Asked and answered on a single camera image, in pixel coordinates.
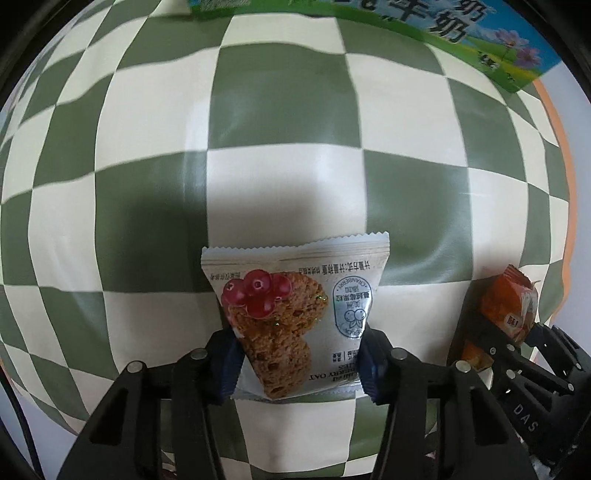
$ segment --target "orange edge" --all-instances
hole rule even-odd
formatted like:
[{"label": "orange edge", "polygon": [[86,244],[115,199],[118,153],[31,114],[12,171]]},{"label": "orange edge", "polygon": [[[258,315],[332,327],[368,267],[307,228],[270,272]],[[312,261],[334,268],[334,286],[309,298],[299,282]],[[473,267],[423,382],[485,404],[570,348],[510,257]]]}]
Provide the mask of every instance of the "orange edge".
[{"label": "orange edge", "polygon": [[569,296],[570,292],[570,262],[573,258],[574,241],[577,232],[577,190],[574,175],[573,157],[570,152],[569,142],[560,120],[560,116],[558,115],[556,107],[554,107],[554,104],[550,99],[550,95],[548,94],[548,91],[544,87],[544,84],[541,82],[541,80],[534,80],[533,85],[540,95],[540,99],[542,100],[546,112],[548,113],[550,123],[554,128],[556,139],[558,140],[558,144],[562,150],[564,168],[566,169],[566,180],[569,185],[569,226],[566,232],[566,243],[564,244],[564,257],[562,264],[562,283],[564,285],[564,294],[560,305],[553,313],[552,318],[554,318],[556,313],[558,313],[558,311],[562,308],[562,305],[564,305],[564,302],[566,301],[566,298]]},{"label": "orange edge", "polygon": [[1,358],[0,358],[0,368],[2,368],[2,370],[4,370],[4,373],[6,374],[6,378],[8,379],[8,382],[12,385],[12,378],[10,378],[10,375],[8,375],[6,368],[4,368],[4,364],[2,363]]}]

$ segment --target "metal bolt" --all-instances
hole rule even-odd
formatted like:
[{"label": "metal bolt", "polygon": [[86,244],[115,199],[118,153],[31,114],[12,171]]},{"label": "metal bolt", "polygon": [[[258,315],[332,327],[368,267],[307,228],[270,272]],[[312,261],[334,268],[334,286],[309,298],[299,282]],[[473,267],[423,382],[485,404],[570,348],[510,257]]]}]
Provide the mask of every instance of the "metal bolt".
[{"label": "metal bolt", "polygon": [[127,371],[130,374],[136,374],[137,372],[141,372],[143,367],[144,367],[144,364],[142,362],[140,362],[139,360],[134,360],[133,362],[131,362],[127,366]]},{"label": "metal bolt", "polygon": [[191,358],[193,360],[203,360],[207,357],[207,350],[205,348],[196,348],[191,352]]},{"label": "metal bolt", "polygon": [[465,360],[460,360],[456,362],[456,368],[463,374],[467,374],[472,369],[472,366]]},{"label": "metal bolt", "polygon": [[392,355],[392,358],[395,360],[404,360],[408,357],[408,352],[404,348],[397,346],[396,348],[392,348],[390,355]]}]

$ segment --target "blue gripper pad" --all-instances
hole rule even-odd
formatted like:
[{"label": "blue gripper pad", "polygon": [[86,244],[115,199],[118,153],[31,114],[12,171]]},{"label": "blue gripper pad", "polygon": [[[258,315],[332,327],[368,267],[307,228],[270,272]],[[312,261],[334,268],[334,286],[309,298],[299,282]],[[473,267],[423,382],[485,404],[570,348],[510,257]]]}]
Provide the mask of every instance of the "blue gripper pad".
[{"label": "blue gripper pad", "polygon": [[392,345],[386,334],[366,326],[359,344],[357,369],[363,391],[377,405],[389,402],[385,376],[391,351]]},{"label": "blue gripper pad", "polygon": [[236,389],[244,361],[244,350],[231,327],[214,332],[207,346],[210,385],[207,389],[213,404],[223,404]]}]

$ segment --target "green square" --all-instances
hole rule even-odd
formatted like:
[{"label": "green square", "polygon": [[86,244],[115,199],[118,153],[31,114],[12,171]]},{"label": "green square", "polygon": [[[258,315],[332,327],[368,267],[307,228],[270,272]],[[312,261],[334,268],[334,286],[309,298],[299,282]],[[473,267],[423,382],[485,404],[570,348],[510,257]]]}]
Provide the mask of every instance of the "green square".
[{"label": "green square", "polygon": [[100,27],[92,37],[90,45],[98,42],[105,35],[112,32],[118,26],[140,17],[147,17],[158,6],[160,0],[124,0],[113,5]]},{"label": "green square", "polygon": [[103,11],[105,8],[109,8],[111,5],[113,5],[114,2],[115,0],[103,0],[102,2],[98,2],[96,5],[89,8],[84,14],[80,16],[80,18],[76,22],[76,25],[82,23],[84,20],[88,20],[94,14]]},{"label": "green square", "polygon": [[530,115],[530,111],[527,109],[521,97],[516,93],[507,92],[503,87],[496,85],[496,89],[499,90],[501,96],[505,99],[505,103],[511,110],[517,113],[523,120],[528,122],[532,127],[536,128],[534,120]]},{"label": "green square", "polygon": [[96,259],[106,291],[211,291],[206,154],[180,152],[98,171]]},{"label": "green square", "polygon": [[43,70],[45,69],[45,65],[47,65],[47,62],[49,61],[49,59],[51,58],[51,55],[53,54],[53,51],[57,48],[57,46],[60,44],[60,42],[58,42],[57,44],[53,45],[52,48],[50,48],[49,50],[47,50],[38,60],[37,63],[35,64],[35,66],[33,67],[31,73],[29,74],[29,77],[27,78],[27,81],[25,82],[25,86],[22,89],[22,93],[21,93],[21,98],[26,94],[27,90],[29,89],[29,87],[32,85],[32,83],[37,80],[39,78],[39,75],[41,75],[41,73],[43,72]]},{"label": "green square", "polygon": [[326,466],[318,470],[307,470],[305,472],[285,472],[285,473],[271,473],[265,472],[254,465],[251,465],[252,480],[282,480],[284,478],[334,478],[343,476],[345,473],[345,464],[338,463],[337,465]]},{"label": "green square", "polygon": [[67,79],[78,65],[80,58],[82,58],[82,52],[66,57],[43,71],[31,96],[27,110],[25,110],[25,115],[22,118],[23,122],[57,103]]},{"label": "green square", "polygon": [[0,244],[5,285],[37,285],[29,253],[31,192],[21,193],[2,205]]},{"label": "green square", "polygon": [[566,179],[566,166],[562,151],[556,145],[542,138],[546,151],[546,172],[548,173],[548,186],[552,197],[570,200],[569,182]]},{"label": "green square", "polygon": [[2,341],[7,345],[20,348],[25,352],[27,351],[21,330],[12,315],[12,309],[8,303],[4,285],[0,285],[0,335],[2,336]]},{"label": "green square", "polygon": [[545,323],[562,303],[564,298],[564,284],[562,282],[562,260],[548,266],[544,286],[540,293],[538,311],[540,322]]},{"label": "green square", "polygon": [[355,420],[349,444],[349,460],[368,457],[379,452],[384,436],[388,405],[376,405],[369,397],[355,401]]},{"label": "green square", "polygon": [[528,184],[527,230],[519,266],[550,262],[550,197]]},{"label": "green square", "polygon": [[[2,338],[4,339],[4,330],[1,332]],[[4,346],[4,343],[0,342],[0,359],[2,360],[2,364],[4,365],[4,370],[8,376],[14,380],[16,383],[19,384],[22,388],[25,388],[24,383],[22,383],[21,377],[18,376],[17,369],[14,368],[14,364],[12,363],[12,359],[10,355],[8,355],[8,351]]]},{"label": "green square", "polygon": [[367,231],[390,232],[381,285],[472,278],[468,169],[365,151]]},{"label": "green square", "polygon": [[443,74],[435,54],[423,42],[351,20],[338,19],[337,22],[347,53],[362,53]]},{"label": "green square", "polygon": [[199,22],[193,17],[151,17],[139,29],[118,69],[186,57],[219,47],[230,18]]},{"label": "green square", "polygon": [[88,420],[88,412],[70,370],[37,355],[31,355],[31,360],[56,408],[75,419]]},{"label": "green square", "polygon": [[73,180],[95,169],[96,128],[112,75],[78,100],[56,106],[39,156],[34,186]]},{"label": "green square", "polygon": [[521,347],[519,348],[519,352],[521,353],[522,357],[529,359],[531,354],[534,352],[534,347],[529,346],[527,343],[522,343]]},{"label": "green square", "polygon": [[74,435],[78,435],[73,429],[72,427],[70,427],[66,421],[64,420],[64,417],[62,417],[60,415],[60,412],[55,408],[52,407],[51,405],[48,405],[47,403],[45,403],[43,400],[39,400],[37,397],[35,397],[34,395],[31,395],[33,397],[33,400],[35,401],[35,403],[37,404],[37,406],[41,409],[41,411],[47,415],[49,418],[51,418],[54,422],[56,422],[60,427],[64,428],[65,430],[67,430],[70,433],[73,433]]},{"label": "green square", "polygon": [[358,119],[344,55],[275,43],[220,50],[209,148],[289,143],[359,147]]},{"label": "green square", "polygon": [[448,79],[468,166],[525,181],[521,147],[509,110],[494,98]]},{"label": "green square", "polygon": [[162,458],[162,463],[166,463],[166,465],[175,466],[174,462],[170,458],[168,458],[168,456],[166,456],[166,454],[164,452],[162,452],[161,458]]},{"label": "green square", "polygon": [[68,366],[115,380],[119,373],[111,354],[102,292],[40,290]]},{"label": "green square", "polygon": [[529,93],[530,95],[536,97],[538,100],[541,100],[540,94],[538,93],[538,90],[535,89],[535,86],[534,86],[533,83],[528,83],[521,90],[523,90],[524,92]]},{"label": "green square", "polygon": [[209,415],[219,455],[248,463],[246,442],[234,401],[229,400],[220,407],[211,405]]}]

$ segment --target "orange snack package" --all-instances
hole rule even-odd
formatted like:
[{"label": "orange snack package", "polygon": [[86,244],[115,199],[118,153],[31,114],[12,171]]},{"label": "orange snack package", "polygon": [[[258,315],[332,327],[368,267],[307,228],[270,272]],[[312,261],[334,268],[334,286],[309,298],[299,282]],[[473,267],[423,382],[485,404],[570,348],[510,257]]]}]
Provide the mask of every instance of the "orange snack package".
[{"label": "orange snack package", "polygon": [[[480,312],[503,330],[518,346],[528,336],[538,310],[538,292],[529,278],[509,265],[480,300]],[[489,368],[492,358],[466,341],[462,359],[477,371]]]}]

